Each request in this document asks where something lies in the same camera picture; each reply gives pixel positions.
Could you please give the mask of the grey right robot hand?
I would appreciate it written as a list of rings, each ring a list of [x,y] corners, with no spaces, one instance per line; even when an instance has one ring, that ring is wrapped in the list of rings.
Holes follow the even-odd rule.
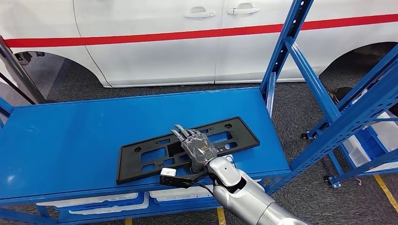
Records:
[[[177,137],[181,147],[191,159],[191,171],[199,173],[205,166],[217,157],[218,150],[210,142],[208,136],[195,129],[184,129],[176,124],[176,129],[170,131]]]

